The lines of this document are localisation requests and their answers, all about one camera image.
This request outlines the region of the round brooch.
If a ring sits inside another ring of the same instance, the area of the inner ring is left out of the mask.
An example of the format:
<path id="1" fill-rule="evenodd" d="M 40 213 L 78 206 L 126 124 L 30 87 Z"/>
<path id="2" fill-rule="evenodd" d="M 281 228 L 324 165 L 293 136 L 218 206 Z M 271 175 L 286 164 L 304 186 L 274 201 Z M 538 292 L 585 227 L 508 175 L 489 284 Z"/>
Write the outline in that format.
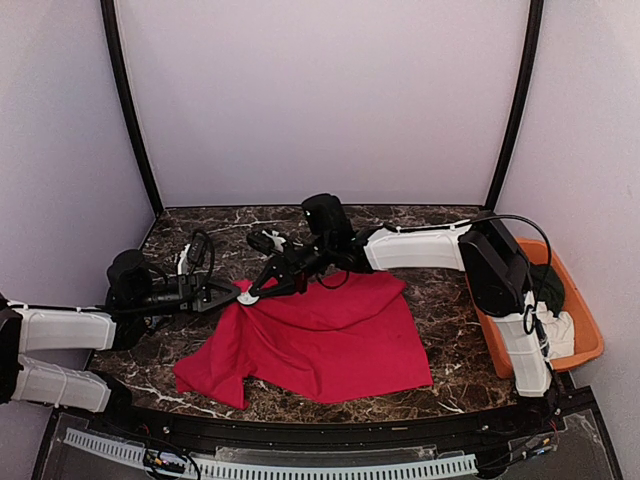
<path id="1" fill-rule="evenodd" d="M 251 306 L 256 304 L 260 300 L 260 297 L 252 295 L 249 291 L 245 291 L 241 292 L 236 300 L 242 305 Z"/>

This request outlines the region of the magenta t-shirt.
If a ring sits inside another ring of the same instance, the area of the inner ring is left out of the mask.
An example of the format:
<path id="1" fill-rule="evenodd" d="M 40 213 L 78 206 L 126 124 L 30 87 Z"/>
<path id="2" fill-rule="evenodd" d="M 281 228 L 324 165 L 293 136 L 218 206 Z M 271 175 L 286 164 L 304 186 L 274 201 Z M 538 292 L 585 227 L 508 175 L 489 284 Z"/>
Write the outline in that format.
<path id="1" fill-rule="evenodd" d="M 174 366 L 177 391 L 244 410 L 249 377 L 323 404 L 432 385 L 404 281 L 340 272 L 329 283 L 227 307 L 205 344 Z"/>

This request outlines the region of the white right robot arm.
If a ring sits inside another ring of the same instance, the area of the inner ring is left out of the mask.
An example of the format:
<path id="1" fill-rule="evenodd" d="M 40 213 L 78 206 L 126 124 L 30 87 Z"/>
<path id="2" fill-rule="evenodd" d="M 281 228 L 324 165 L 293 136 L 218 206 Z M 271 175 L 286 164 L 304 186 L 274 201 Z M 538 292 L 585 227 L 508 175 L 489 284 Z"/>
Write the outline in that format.
<path id="1" fill-rule="evenodd" d="M 527 397 L 510 413 L 521 434 L 534 432 L 549 416 L 542 398 L 552 383 L 549 342 L 537 318 L 545 283 L 534 282 L 530 261 L 504 225 L 504 216 L 483 211 L 476 218 L 419 227 L 385 224 L 357 231 L 340 199 L 329 193 L 301 204 L 313 236 L 299 244 L 276 231 L 252 232 L 248 244 L 268 261 L 247 292 L 244 305 L 263 298 L 303 293 L 310 277 L 330 266 L 351 273 L 396 268 L 444 268 L 465 273 L 475 306 L 497 326 L 515 375 Z"/>

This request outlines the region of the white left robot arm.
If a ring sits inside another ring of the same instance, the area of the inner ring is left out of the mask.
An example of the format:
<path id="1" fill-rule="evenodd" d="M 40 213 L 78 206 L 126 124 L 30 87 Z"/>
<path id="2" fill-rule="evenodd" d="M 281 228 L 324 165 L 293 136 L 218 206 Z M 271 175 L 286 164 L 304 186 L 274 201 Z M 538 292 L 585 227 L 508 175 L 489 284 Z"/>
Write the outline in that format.
<path id="1" fill-rule="evenodd" d="M 180 313 L 204 313 L 235 300 L 237 286 L 213 276 L 215 249 L 203 230 L 180 252 L 174 274 L 139 249 L 118 254 L 106 271 L 102 306 L 38 306 L 1 300 L 1 401 L 26 401 L 101 413 L 120 436 L 141 427 L 131 393 L 112 376 L 38 359 L 48 351 L 127 351 Z"/>

